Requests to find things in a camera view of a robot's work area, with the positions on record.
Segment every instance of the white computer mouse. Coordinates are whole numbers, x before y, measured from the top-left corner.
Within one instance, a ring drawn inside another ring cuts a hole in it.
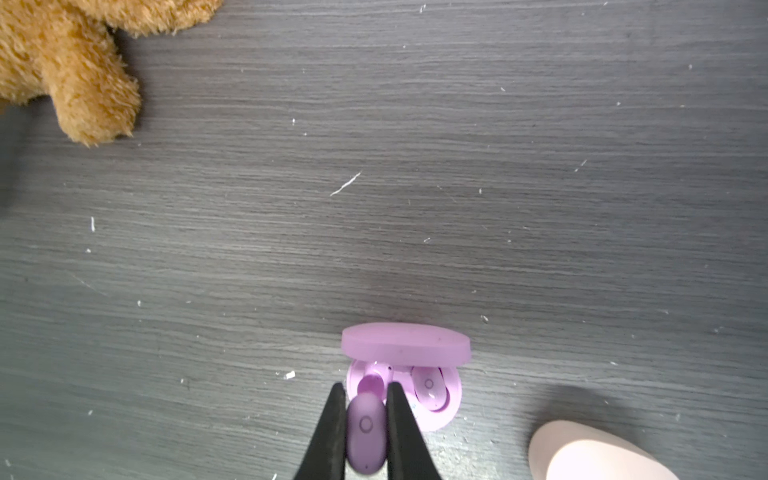
[[[615,435],[566,420],[549,422],[531,439],[534,480],[679,480],[647,452]]]

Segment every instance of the white scratch on table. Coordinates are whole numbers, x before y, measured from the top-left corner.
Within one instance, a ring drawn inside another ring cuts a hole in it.
[[[350,178],[349,181],[347,181],[344,185],[342,185],[340,189],[338,189],[335,192],[333,192],[332,194],[330,194],[330,196],[332,197],[332,196],[336,195],[337,193],[339,193],[341,190],[344,190],[345,188],[347,188],[350,184],[352,184],[353,181],[357,180],[357,177],[359,177],[361,173],[362,173],[362,171],[358,172],[357,175],[355,175],[354,177]]]
[[[457,203],[458,203],[458,202],[456,201],[456,199],[455,199],[454,197],[451,197],[450,195],[448,195],[448,194],[447,194],[447,193],[446,193],[446,192],[445,192],[445,191],[442,189],[442,187],[440,187],[440,186],[438,185],[438,186],[437,186],[437,188],[438,188],[438,189],[439,189],[441,192],[443,192],[443,193],[445,194],[445,196],[447,196],[448,198],[450,198],[450,199],[451,199],[451,201],[452,201],[454,204],[457,204]]]
[[[90,288],[91,290],[95,291],[95,292],[96,292],[96,293],[98,293],[99,295],[103,295],[103,296],[109,296],[109,295],[107,295],[106,293],[104,293],[104,292],[100,292],[100,291],[96,290],[94,287],[92,287],[92,286],[88,285],[86,282],[84,282],[84,281],[83,281],[83,279],[81,279],[79,276],[75,275],[74,273],[69,273],[69,274],[70,274],[70,275],[72,275],[72,278],[74,278],[74,279],[75,279],[75,280],[77,280],[78,282],[82,283],[82,284],[83,284],[83,285],[85,285],[86,287]]]

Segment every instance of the purple charging case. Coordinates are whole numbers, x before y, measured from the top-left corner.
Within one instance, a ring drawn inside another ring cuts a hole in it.
[[[371,392],[386,401],[389,382],[400,382],[422,432],[441,429],[456,416],[462,402],[456,367],[472,359],[466,335],[416,323],[363,323],[343,331],[341,349],[354,360],[346,374],[350,400]],[[428,410],[416,398],[411,370],[417,366],[440,368],[448,393],[441,409]]]

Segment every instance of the stuffed animal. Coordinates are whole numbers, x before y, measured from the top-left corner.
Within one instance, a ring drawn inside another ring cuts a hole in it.
[[[51,95],[86,145],[131,135],[141,106],[107,25],[137,37],[207,22],[222,0],[0,0],[0,98]]]

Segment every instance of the brown fur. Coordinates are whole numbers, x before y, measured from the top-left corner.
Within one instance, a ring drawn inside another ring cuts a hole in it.
[[[51,95],[61,129],[86,145],[130,135],[141,106],[106,24],[133,36],[207,22],[222,0],[0,0],[0,98]]]

